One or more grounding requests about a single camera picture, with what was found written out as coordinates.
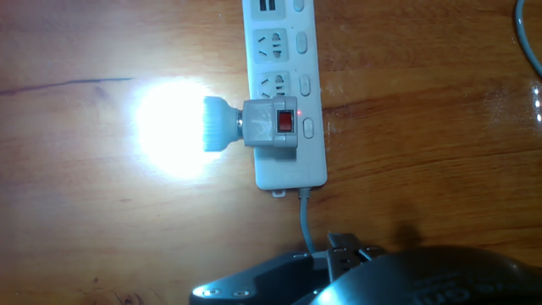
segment black object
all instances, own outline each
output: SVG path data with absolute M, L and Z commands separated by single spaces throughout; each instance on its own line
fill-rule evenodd
M 423 247 L 387 254 L 354 235 L 292 252 L 196 288 L 192 305 L 542 305 L 542 269 L 485 250 Z

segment gray cable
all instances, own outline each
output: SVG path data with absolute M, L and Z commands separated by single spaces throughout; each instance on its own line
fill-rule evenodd
M 301 207 L 299 212 L 299 218 L 301 221 L 301 233 L 303 233 L 303 238 L 305 239 L 305 243 L 307 244 L 307 249 L 310 253 L 316 252 L 316 247 L 314 246 L 314 243 L 312 242 L 311 232 L 308 227 L 308 220 L 307 220 L 307 205 L 308 205 L 308 198 L 311 196 L 311 189 L 310 188 L 301 188 L 299 189 L 299 199 L 301 199 Z

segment power strip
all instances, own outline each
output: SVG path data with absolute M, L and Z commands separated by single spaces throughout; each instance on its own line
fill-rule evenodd
M 286 189 L 328 179 L 313 0 L 243 0 L 251 99 L 297 98 L 297 149 L 255 148 L 256 184 Z

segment wooden table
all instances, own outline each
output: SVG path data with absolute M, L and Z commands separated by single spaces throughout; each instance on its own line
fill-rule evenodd
M 352 232 L 542 264 L 542 84 L 514 3 L 316 1 L 320 248 Z M 542 4 L 525 11 L 542 56 Z M 296 192 L 259 191 L 251 149 L 183 153 L 179 105 L 247 89 L 241 1 L 0 1 L 0 303 L 186 304 L 303 250 Z

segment power cord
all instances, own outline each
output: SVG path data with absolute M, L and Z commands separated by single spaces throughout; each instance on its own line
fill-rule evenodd
M 312 243 L 311 232 L 308 228 L 307 220 L 307 205 L 308 198 L 311 196 L 311 189 L 309 187 L 303 187 L 299 189 L 299 199 L 301 200 L 301 207 L 299 212 L 299 218 L 301 221 L 301 233 L 303 233 L 303 238 L 307 244 L 307 249 L 310 253 L 316 252 L 316 247 Z
M 528 43 L 525 28 L 523 27 L 523 5 L 525 5 L 525 0 L 517 0 L 515 11 L 517 39 L 525 52 L 525 56 L 527 56 L 527 60 L 533 65 L 536 73 L 542 77 L 542 65 L 540 65 L 536 55 L 534 55 L 533 49 L 531 49 L 531 46 Z

